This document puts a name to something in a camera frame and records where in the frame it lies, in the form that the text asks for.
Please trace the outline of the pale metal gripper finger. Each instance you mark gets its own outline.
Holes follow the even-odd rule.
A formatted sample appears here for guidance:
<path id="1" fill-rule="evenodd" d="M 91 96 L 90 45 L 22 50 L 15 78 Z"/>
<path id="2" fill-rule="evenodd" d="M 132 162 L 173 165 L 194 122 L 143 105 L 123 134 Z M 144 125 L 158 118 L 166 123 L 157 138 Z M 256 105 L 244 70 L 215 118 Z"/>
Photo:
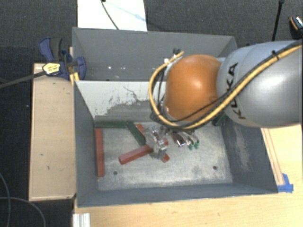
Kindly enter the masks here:
<path id="1" fill-rule="evenodd" d="M 167 139 L 154 140 L 152 146 L 153 152 L 151 153 L 151 157 L 163 160 L 166 155 L 168 145 L 169 142 Z"/>
<path id="2" fill-rule="evenodd" d="M 163 138 L 160 135 L 160 131 L 156 126 L 150 126 L 143 130 L 143 135 L 146 139 L 146 143 L 151 148 L 161 148 L 164 146 Z"/>

